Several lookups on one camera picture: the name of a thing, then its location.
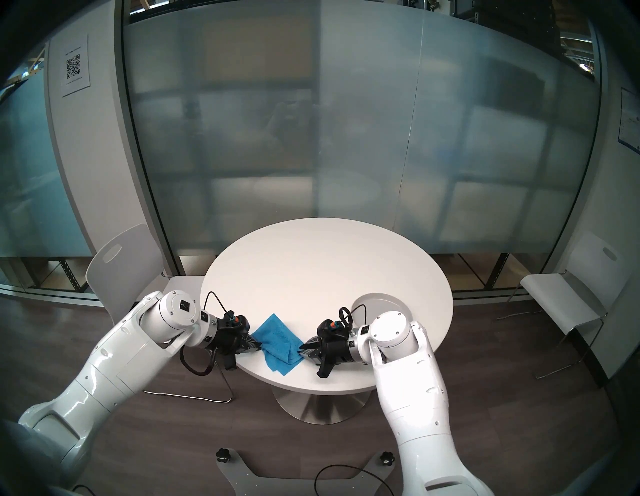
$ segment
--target table top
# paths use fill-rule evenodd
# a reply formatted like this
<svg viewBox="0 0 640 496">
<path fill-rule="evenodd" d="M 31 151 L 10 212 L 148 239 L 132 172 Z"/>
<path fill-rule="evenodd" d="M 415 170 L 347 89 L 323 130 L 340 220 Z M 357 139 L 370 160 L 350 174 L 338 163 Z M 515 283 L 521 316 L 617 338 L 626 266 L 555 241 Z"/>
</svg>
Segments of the table top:
<svg viewBox="0 0 640 496">
<path fill-rule="evenodd" d="M 353 308 L 369 293 L 401 300 L 437 349 L 447 335 L 453 298 L 447 278 L 416 244 L 382 227 L 337 218 L 307 218 L 253 231 L 224 250 L 205 275 L 200 291 L 215 291 L 222 304 L 244 315 L 255 331 L 271 314 L 303 342 L 340 307 Z M 209 298 L 207 311 L 222 316 Z M 367 316 L 368 322 L 374 316 Z M 264 354 L 236 356 L 237 366 L 274 386 L 310 394 L 352 394 L 374 389 L 371 365 L 339 364 L 328 378 L 304 359 L 283 376 L 267 366 Z"/>
</svg>

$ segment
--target white chair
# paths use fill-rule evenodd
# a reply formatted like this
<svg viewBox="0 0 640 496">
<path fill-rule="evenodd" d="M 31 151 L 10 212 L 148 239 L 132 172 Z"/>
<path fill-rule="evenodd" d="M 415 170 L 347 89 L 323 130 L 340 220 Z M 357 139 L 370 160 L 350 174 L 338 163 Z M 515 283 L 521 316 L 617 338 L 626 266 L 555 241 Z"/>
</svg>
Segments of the white chair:
<svg viewBox="0 0 640 496">
<path fill-rule="evenodd" d="M 162 253 L 149 228 L 146 224 L 138 224 L 118 234 L 95 254 L 86 270 L 86 281 L 115 324 L 129 313 L 136 298 L 156 277 L 164 276 L 163 269 Z M 200 297 L 202 276 L 175 276 L 169 279 L 164 292 L 182 289 L 193 293 L 194 298 Z M 199 399 L 212 403 L 230 403 L 234 393 L 217 361 L 216 365 L 229 389 L 230 397 L 227 400 L 154 391 L 145 393 Z"/>
<path fill-rule="evenodd" d="M 600 321 L 596 335 L 589 343 L 580 360 L 548 374 L 534 375 L 536 379 L 550 376 L 583 361 L 598 338 L 598 334 L 600 334 L 604 325 L 604 318 L 627 283 L 630 274 L 631 271 L 616 250 L 592 232 L 587 231 L 582 235 L 569 255 L 564 272 L 531 274 L 520 281 L 507 303 L 513 298 L 520 286 L 526 289 L 533 299 L 538 302 L 542 310 L 553 319 L 564 333 L 564 337 L 558 343 L 558 346 L 562 344 L 572 330 L 585 324 Z M 570 275 L 582 282 L 593 295 L 589 295 L 588 291 L 580 291 L 576 285 L 572 287 L 568 282 Z M 538 312 L 521 312 L 498 317 L 496 320 L 530 313 Z"/>
</svg>

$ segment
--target dark floor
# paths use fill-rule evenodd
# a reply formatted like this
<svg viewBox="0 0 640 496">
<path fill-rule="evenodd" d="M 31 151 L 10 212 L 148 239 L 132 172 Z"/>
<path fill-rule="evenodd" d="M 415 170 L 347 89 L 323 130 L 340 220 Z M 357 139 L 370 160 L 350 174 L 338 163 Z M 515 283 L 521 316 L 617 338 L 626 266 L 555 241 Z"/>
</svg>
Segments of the dark floor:
<svg viewBox="0 0 640 496">
<path fill-rule="evenodd" d="M 535 304 L 509 305 L 516 312 Z M 436 352 L 449 391 L 451 430 L 464 464 L 496 496 L 550 496 L 607 452 L 618 428 L 605 391 L 583 365 L 541 381 L 532 377 L 534 369 L 576 356 L 567 345 L 540 362 L 562 337 L 546 315 L 495 322 L 501 314 L 504 305 L 454 308 Z M 10 420 L 60 394 L 111 327 L 101 309 L 2 297 L 0 315 L 0 394 Z M 191 357 L 200 365 L 197 358 Z M 98 435 L 80 482 L 97 496 L 227 496 L 234 492 L 214 462 L 220 447 L 237 449 L 257 475 L 271 477 L 313 478 L 330 463 L 362 466 L 376 451 L 397 454 L 375 393 L 352 419 L 313 426 L 280 409 L 265 383 L 242 371 L 227 377 L 236 393 L 231 404 L 148 394 L 129 400 Z M 219 376 L 194 376 L 177 357 L 150 387 L 225 397 Z M 400 495 L 399 465 L 388 481 Z"/>
</svg>

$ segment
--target poster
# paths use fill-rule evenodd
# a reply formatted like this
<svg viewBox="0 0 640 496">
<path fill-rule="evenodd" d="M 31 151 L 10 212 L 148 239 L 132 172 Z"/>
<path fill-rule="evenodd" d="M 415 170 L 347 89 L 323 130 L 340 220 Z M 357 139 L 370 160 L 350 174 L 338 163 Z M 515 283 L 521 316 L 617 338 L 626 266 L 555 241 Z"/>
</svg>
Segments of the poster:
<svg viewBox="0 0 640 496">
<path fill-rule="evenodd" d="M 622 88 L 618 143 L 640 154 L 640 98 Z"/>
<path fill-rule="evenodd" d="M 62 96 L 90 86 L 89 59 L 87 45 L 89 35 L 80 36 L 74 43 L 67 46 L 62 57 Z"/>
</svg>

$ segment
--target glass partition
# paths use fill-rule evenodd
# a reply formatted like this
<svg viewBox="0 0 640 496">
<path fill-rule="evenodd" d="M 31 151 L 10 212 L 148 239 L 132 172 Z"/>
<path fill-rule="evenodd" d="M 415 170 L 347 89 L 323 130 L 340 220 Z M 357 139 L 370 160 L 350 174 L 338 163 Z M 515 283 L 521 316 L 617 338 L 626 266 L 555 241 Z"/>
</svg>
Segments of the glass partition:
<svg viewBox="0 0 640 496">
<path fill-rule="evenodd" d="M 461 253 L 440 257 L 467 281 L 452 287 L 487 289 L 497 268 L 542 269 L 595 133 L 599 87 L 578 66 L 418 9 L 242 0 L 124 35 L 143 165 L 185 260 L 341 217 Z"/>
<path fill-rule="evenodd" d="M 69 204 L 45 110 L 44 52 L 0 97 L 0 284 L 84 291 L 91 252 Z"/>
</svg>

